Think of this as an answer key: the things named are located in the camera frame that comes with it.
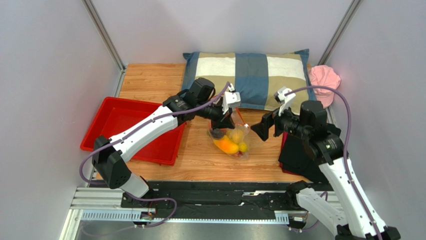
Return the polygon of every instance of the striped pillow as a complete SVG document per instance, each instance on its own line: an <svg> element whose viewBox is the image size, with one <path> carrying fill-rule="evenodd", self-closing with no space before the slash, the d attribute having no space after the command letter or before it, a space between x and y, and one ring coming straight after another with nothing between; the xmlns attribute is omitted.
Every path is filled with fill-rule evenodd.
<svg viewBox="0 0 426 240"><path fill-rule="evenodd" d="M240 93L242 108L274 110L280 107L274 98L280 88L294 90L310 85L309 49L281 55L193 52L183 57L187 62L182 89L198 78L212 81L218 91L230 82ZM316 100L311 89L296 93L292 111L299 114L302 102L308 99Z"/></svg>

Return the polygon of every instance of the white wall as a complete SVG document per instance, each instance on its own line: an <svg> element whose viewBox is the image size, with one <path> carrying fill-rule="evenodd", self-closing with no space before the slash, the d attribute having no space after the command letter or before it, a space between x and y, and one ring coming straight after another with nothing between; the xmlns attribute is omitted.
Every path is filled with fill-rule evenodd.
<svg viewBox="0 0 426 240"><path fill-rule="evenodd" d="M424 239L426 2L364 1L328 65L352 110L349 153L377 212L402 239ZM346 112L333 103L338 126Z"/></svg>
<svg viewBox="0 0 426 240"><path fill-rule="evenodd" d="M183 52L283 54L317 64L350 0L93 0L123 61L183 63Z"/></svg>
<svg viewBox="0 0 426 240"><path fill-rule="evenodd" d="M0 239L58 239L119 71L81 0L0 2Z"/></svg>

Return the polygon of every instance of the transparent bag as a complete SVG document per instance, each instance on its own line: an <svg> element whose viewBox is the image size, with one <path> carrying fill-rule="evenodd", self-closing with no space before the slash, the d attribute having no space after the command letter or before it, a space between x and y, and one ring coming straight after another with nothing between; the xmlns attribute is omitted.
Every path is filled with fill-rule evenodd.
<svg viewBox="0 0 426 240"><path fill-rule="evenodd" d="M231 118L235 124L235 129L221 128L212 129L208 123L208 135L214 145L237 159L247 159L249 157L249 137L250 127L246 124L238 108L232 111Z"/></svg>

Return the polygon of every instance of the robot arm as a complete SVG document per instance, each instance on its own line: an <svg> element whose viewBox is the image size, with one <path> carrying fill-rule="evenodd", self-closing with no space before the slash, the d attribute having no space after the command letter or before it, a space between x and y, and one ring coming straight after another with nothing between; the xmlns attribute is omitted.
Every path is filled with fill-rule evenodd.
<svg viewBox="0 0 426 240"><path fill-rule="evenodd" d="M327 112L320 101L305 101L300 107L300 116L291 112L290 105L295 94L283 87L276 94L275 99L281 104L280 108L266 113L260 123L251 129L266 141L269 137L269 128L275 125L274 137L283 132L302 139L307 155L318 164L321 172L329 180L344 212L340 212L318 196L310 186L304 182L291 184L286 191L288 204L293 208L304 208L320 220L337 240L378 239L373 224L368 218L358 194L351 185L344 166L342 140L327 130ZM351 160L347 159L352 175L352 182L357 186L359 195L364 199L368 210L384 240L401 239L398 230L388 227L374 210L362 189Z"/></svg>
<svg viewBox="0 0 426 240"><path fill-rule="evenodd" d="M99 136L94 143L95 150L118 140L122 142L93 155L93 166L110 189L120 188L133 196L142 197L150 188L142 177L129 170L126 163L151 141L195 116L211 120L212 128L235 128L231 119L232 108L238 107L241 99L233 86L228 90L213 105L190 111L207 103L215 94L215 86L211 81L205 78L195 80L189 89L169 97L155 112L131 128L109 139ZM173 115L182 111L188 113ZM155 120L155 117L164 114L169 115Z"/></svg>

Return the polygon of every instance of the wooden table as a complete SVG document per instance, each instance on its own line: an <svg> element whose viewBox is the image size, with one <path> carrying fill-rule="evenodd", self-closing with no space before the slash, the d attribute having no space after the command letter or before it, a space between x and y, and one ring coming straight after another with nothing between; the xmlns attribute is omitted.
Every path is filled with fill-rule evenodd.
<svg viewBox="0 0 426 240"><path fill-rule="evenodd" d="M162 103L182 86L185 64L130 64L119 97ZM266 111L241 109L246 123L253 125ZM263 142L254 132L249 135L250 157L234 159L218 149L207 135L207 119L196 117L187 123L174 166L131 160L128 167L146 180L295 182L308 180L283 173L279 167L281 137Z"/></svg>

